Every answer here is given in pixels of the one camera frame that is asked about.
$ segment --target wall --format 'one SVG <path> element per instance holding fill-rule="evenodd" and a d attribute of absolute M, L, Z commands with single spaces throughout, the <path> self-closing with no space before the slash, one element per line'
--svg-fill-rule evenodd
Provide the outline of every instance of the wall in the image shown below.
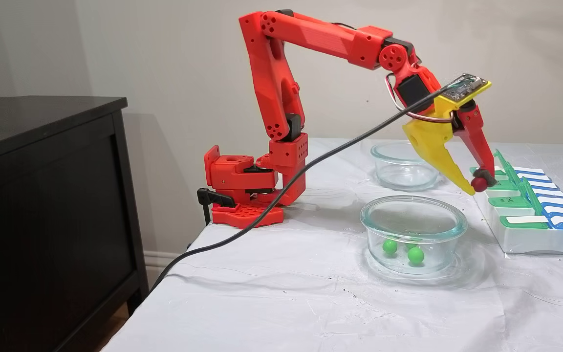
<path fill-rule="evenodd" d="M 127 96 L 143 242 L 179 253 L 203 227 L 202 156 L 266 151 L 237 18 L 291 8 L 372 24 L 413 42 L 443 83 L 494 85 L 478 99 L 494 142 L 563 143 L 563 2 L 554 0 L 0 0 L 0 95 Z M 351 137 L 393 114 L 383 71 L 286 46 L 311 136 Z M 378 137 L 403 138 L 393 127 Z"/>

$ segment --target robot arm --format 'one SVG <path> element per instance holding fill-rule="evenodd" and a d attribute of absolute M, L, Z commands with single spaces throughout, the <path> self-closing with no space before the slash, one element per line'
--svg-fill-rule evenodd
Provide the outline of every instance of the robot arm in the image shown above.
<path fill-rule="evenodd" d="M 389 76 L 395 76 L 393 100 L 396 94 L 406 107 L 440 89 L 438 80 L 420 64 L 413 45 L 394 38 L 392 32 L 385 29 L 342 27 L 290 10 L 250 13 L 242 16 L 239 22 L 264 131 L 270 140 L 268 153 L 257 160 L 246 155 L 221 155 L 217 145 L 205 154 L 206 180 L 216 192 L 199 190 L 199 203 L 207 211 L 211 199 L 226 198 L 225 202 L 215 202 L 212 207 L 216 223 L 245 228 L 261 214 L 266 203 L 273 202 L 279 194 L 275 189 L 278 174 L 282 174 L 286 186 L 305 166 L 308 136 L 301 132 L 305 115 L 299 98 L 299 84 L 286 62 L 284 43 L 337 56 L 367 69 L 383 67 L 391 71 Z M 472 101 L 490 84 L 463 75 L 433 102 L 428 101 L 413 111 L 414 119 L 404 126 L 421 158 L 469 194 L 480 192 L 496 182 L 494 158 L 481 130 L 481 114 Z M 472 185 L 444 148 L 444 143 L 454 134 L 464 140 L 480 165 Z M 283 194 L 279 204 L 290 205 L 304 190 L 305 175 L 302 174 Z M 258 225 L 282 220 L 283 212 L 274 208 Z"/>
<path fill-rule="evenodd" d="M 394 38 L 385 29 L 373 26 L 350 29 L 290 10 L 250 13 L 239 21 L 264 128 L 272 143 L 295 140 L 305 123 L 299 85 L 286 62 L 284 42 L 337 56 L 367 69 L 383 67 L 393 72 L 393 90 L 405 107 L 440 89 L 435 76 L 420 64 L 414 46 Z M 482 81 L 482 85 L 470 89 L 468 94 L 443 94 L 433 104 L 429 102 L 415 111 L 454 123 L 412 120 L 404 127 L 418 154 L 469 194 L 475 190 L 481 192 L 494 182 L 494 158 L 483 135 L 478 106 L 472 100 L 491 84 Z M 472 186 L 444 148 L 444 143 L 454 134 L 462 138 L 480 165 L 481 171 Z"/>

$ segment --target glass bowl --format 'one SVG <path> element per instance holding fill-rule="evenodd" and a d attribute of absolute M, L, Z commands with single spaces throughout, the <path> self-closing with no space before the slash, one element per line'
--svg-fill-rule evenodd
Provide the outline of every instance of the glass bowl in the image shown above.
<path fill-rule="evenodd" d="M 438 170 L 421 159 L 410 142 L 375 145 L 370 153 L 375 158 L 379 183 L 389 189 L 424 190 L 431 188 L 438 179 Z"/>
<path fill-rule="evenodd" d="M 360 220 L 375 260 L 404 274 L 429 274 L 449 266 L 457 239 L 469 226 L 460 210 L 419 196 L 375 199 L 362 208 Z"/>

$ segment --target green ball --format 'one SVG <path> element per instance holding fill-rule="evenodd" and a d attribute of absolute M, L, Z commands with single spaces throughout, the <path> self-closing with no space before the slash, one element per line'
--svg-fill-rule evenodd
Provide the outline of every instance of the green ball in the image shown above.
<path fill-rule="evenodd" d="M 387 239 L 386 241 L 384 241 L 384 245 L 382 245 L 384 252 L 388 254 L 395 254 L 395 252 L 397 251 L 397 247 L 398 247 L 397 243 L 391 239 Z"/>
<path fill-rule="evenodd" d="M 407 259 L 409 259 L 412 264 L 419 265 L 423 262 L 423 259 L 425 259 L 425 253 L 418 247 L 410 248 L 409 252 L 407 252 Z"/>

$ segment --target black dresser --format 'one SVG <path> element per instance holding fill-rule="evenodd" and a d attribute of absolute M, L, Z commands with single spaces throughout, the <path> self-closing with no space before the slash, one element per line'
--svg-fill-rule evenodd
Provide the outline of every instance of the black dresser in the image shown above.
<path fill-rule="evenodd" d="M 0 352 L 83 350 L 148 294 L 125 107 L 0 97 Z"/>

